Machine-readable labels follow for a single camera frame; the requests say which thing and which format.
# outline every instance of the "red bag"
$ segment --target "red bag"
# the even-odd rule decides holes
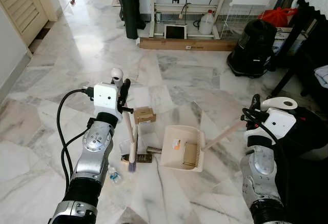
[[[258,16],[258,19],[262,19],[268,23],[271,23],[275,27],[285,28],[288,26],[287,16],[294,15],[296,13],[297,9],[281,9],[278,7],[277,10],[266,10],[264,13]]]

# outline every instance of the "dustpan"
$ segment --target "dustpan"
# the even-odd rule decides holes
[[[205,145],[204,132],[194,127],[166,126],[160,165],[163,167],[201,172]]]

